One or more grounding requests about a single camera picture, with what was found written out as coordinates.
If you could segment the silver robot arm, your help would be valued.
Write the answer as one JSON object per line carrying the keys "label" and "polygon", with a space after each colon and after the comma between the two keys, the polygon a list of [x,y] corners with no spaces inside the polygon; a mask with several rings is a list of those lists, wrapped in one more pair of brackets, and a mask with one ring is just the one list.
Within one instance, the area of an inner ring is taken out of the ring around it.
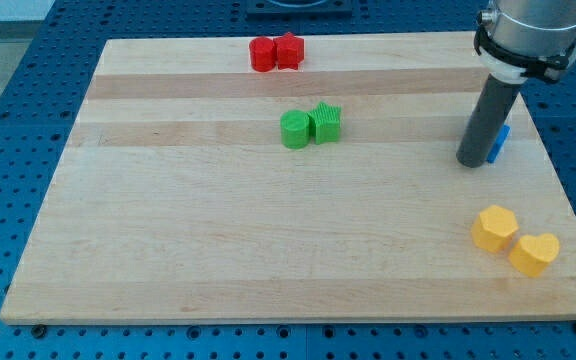
{"label": "silver robot arm", "polygon": [[576,0],[490,0],[474,49],[495,79],[557,83],[576,61]]}

